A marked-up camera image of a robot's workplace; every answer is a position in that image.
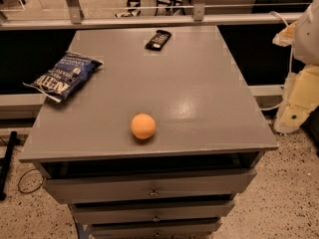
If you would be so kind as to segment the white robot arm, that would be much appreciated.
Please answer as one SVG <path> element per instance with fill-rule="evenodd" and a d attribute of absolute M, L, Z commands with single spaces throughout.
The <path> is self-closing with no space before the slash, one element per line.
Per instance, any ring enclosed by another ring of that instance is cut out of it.
<path fill-rule="evenodd" d="M 274 122 L 280 133 L 296 131 L 319 106 L 319 0 L 314 0 L 295 24 L 278 33 L 273 42 L 291 40 L 293 57 L 305 67 L 289 73 Z"/>

